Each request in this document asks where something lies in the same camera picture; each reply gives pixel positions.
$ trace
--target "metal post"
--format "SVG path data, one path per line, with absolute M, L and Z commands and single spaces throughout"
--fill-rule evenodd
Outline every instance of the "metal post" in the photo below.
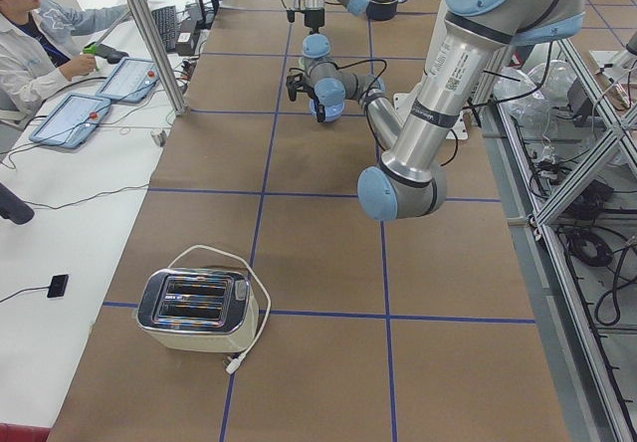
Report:
M 143 42 L 146 44 L 150 56 L 157 66 L 159 77 L 163 83 L 164 88 L 176 115 L 181 115 L 186 112 L 186 103 L 183 98 L 183 94 L 177 85 L 177 81 L 172 72 L 172 67 L 168 61 L 165 47 L 159 38 L 159 33 L 155 27 L 154 21 L 146 4 L 146 0 L 126 0 L 130 12 L 134 17 L 137 29 L 141 34 Z

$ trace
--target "person's hand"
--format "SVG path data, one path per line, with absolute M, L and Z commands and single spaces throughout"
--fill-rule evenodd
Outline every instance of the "person's hand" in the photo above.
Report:
M 92 54 L 79 54 L 65 64 L 62 64 L 59 69 L 62 75 L 67 78 L 67 81 L 70 82 L 73 77 L 90 74 L 96 69 L 96 65 L 96 56 Z

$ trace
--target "red object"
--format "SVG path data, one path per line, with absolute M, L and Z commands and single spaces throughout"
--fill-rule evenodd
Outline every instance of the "red object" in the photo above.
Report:
M 0 423 L 0 442 L 46 442 L 51 429 Z

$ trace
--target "cable connector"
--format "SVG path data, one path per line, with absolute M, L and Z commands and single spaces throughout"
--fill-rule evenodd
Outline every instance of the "cable connector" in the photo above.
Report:
M 236 357 L 227 357 L 227 362 L 224 362 L 224 364 L 226 365 L 226 372 L 228 372 L 230 375 L 234 374 L 237 369 L 241 366 L 241 362 L 243 362 L 243 359 L 246 358 L 246 353 L 245 352 L 241 352 L 238 356 Z

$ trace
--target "lab coat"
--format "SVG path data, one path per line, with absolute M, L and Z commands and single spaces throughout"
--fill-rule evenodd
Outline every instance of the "lab coat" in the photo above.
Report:
M 71 58 L 81 52 L 72 36 L 106 29 L 127 10 L 123 5 L 78 11 L 52 0 L 42 0 L 40 9 L 32 11 L 32 15 L 49 42 Z M 0 90 L 16 108 L 32 113 L 44 99 L 68 84 L 40 43 L 0 14 Z

